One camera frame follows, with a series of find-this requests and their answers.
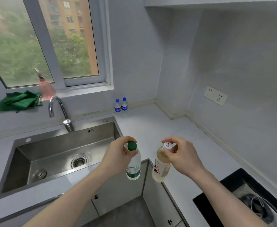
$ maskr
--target sink rim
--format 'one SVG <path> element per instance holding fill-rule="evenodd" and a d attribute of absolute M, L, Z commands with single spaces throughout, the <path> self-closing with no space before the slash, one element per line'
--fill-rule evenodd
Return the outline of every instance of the sink rim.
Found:
<path fill-rule="evenodd" d="M 123 134 L 121 132 L 121 129 L 120 129 L 116 119 L 113 116 L 112 117 L 108 117 L 108 118 L 98 119 L 98 120 L 95 120 L 95 121 L 92 121 L 92 122 L 84 122 L 84 123 L 79 124 L 77 126 L 74 125 L 74 131 L 80 131 L 80 130 L 88 129 L 88 128 L 91 128 L 91 127 L 99 126 L 99 125 L 102 125 L 102 124 L 105 124 L 105 123 L 110 123 L 110 122 L 114 122 L 114 124 L 115 124 L 115 126 L 116 126 L 116 128 L 117 128 L 117 130 L 118 130 L 118 132 L 120 134 L 120 136 L 123 136 Z M 14 189 L 14 190 L 2 193 L 2 190 L 3 190 L 3 187 L 4 187 L 4 183 L 6 181 L 7 174 L 8 174 L 8 171 L 9 171 L 9 167 L 11 165 L 12 157 L 14 155 L 14 152 L 15 152 L 15 149 L 16 149 L 17 146 L 28 144 L 28 143 L 34 143 L 34 142 L 41 141 L 41 140 L 44 140 L 44 139 L 49 139 L 49 138 L 53 138 L 53 137 L 56 137 L 56 136 L 64 135 L 64 134 L 67 134 L 67 133 L 68 133 L 68 131 L 66 129 L 59 129 L 59 130 L 49 131 L 49 132 L 45 132 L 45 133 L 41 133 L 41 134 L 37 134 L 37 135 L 33 135 L 33 136 L 28 136 L 28 137 L 24 137 L 24 138 L 20 138 L 20 139 L 15 140 L 13 142 L 13 145 L 12 145 L 12 148 L 11 148 L 8 160 L 6 162 L 6 165 L 5 165 L 5 168 L 4 168 L 1 180 L 0 180 L 0 199 L 4 198 L 4 197 L 7 197 L 9 195 L 12 195 L 14 193 L 26 190 L 28 188 L 35 187 L 35 186 L 37 186 L 39 184 L 42 184 L 42 183 L 45 183 L 45 182 L 49 182 L 49 181 L 51 181 L 53 179 L 59 178 L 61 176 L 64 176 L 64 175 L 67 175 L 67 174 L 70 174 L 70 173 L 73 173 L 75 171 L 78 171 L 80 169 L 86 168 L 88 166 L 94 165 L 94 164 L 90 164 L 89 162 L 87 162 L 86 164 L 83 164 L 83 165 L 78 166 L 76 168 L 73 168 L 73 169 L 70 169 L 70 170 L 58 173 L 56 175 L 52 175 L 52 176 L 46 177 L 46 178 L 44 178 L 42 180 L 39 180 L 39 181 L 36 181 L 36 182 L 32 182 L 32 183 L 29 183 L 29 184 L 27 184 L 25 186 L 22 186 L 22 187 Z"/>

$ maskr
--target beverage bottle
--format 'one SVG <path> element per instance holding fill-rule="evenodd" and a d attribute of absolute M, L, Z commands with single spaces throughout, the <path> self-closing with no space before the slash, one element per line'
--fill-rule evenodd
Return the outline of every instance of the beverage bottle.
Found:
<path fill-rule="evenodd" d="M 136 142 L 130 141 L 127 145 L 129 151 L 138 150 Z M 127 178 L 130 180 L 136 180 L 141 175 L 141 153 L 138 150 L 138 153 L 131 159 L 127 169 L 126 169 Z"/>
<path fill-rule="evenodd" d="M 115 112 L 120 112 L 121 111 L 121 104 L 119 102 L 119 99 L 115 100 L 114 111 Z"/>
<path fill-rule="evenodd" d="M 123 113 L 127 113 L 128 112 L 128 102 L 126 100 L 126 98 L 123 98 L 123 102 L 121 103 L 121 111 Z"/>
<path fill-rule="evenodd" d="M 50 99 L 56 94 L 56 90 L 48 81 L 44 79 L 43 75 L 37 68 L 35 68 L 35 71 L 40 79 L 40 83 L 38 84 L 38 91 L 41 93 L 44 99 Z"/>
<path fill-rule="evenodd" d="M 162 152 L 163 149 L 171 151 L 172 144 L 164 143 L 163 146 L 160 146 L 156 153 L 156 160 L 153 166 L 152 177 L 159 183 L 161 183 L 166 178 L 171 167 L 169 158 Z"/>

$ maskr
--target hand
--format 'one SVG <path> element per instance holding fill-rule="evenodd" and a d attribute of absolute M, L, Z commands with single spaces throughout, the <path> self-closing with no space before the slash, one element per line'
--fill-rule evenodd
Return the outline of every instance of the hand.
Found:
<path fill-rule="evenodd" d="M 137 150 L 129 151 L 124 147 L 124 145 L 130 141 L 136 142 L 133 137 L 124 136 L 110 143 L 99 165 L 109 177 L 125 171 L 131 158 L 138 153 Z"/>
<path fill-rule="evenodd" d="M 178 172 L 193 180 L 201 172 L 207 171 L 197 155 L 192 142 L 179 137 L 170 137 L 162 140 L 162 143 L 166 142 L 177 144 L 171 151 L 163 150 L 163 152 Z"/>

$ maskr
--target left arm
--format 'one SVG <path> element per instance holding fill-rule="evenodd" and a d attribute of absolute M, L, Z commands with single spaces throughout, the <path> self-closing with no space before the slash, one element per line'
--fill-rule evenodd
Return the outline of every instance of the left arm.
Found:
<path fill-rule="evenodd" d="M 137 151 L 124 145 L 134 138 L 125 136 L 111 142 L 100 165 L 59 199 L 38 213 L 23 227 L 72 227 L 97 189 L 111 176 L 123 172 Z"/>

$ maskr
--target stainless steel sink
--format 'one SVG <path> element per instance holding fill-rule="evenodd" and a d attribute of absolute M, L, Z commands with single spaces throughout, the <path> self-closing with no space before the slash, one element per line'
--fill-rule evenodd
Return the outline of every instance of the stainless steel sink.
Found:
<path fill-rule="evenodd" d="M 0 198 L 99 163 L 121 136 L 114 117 L 15 140 L 1 182 Z"/>

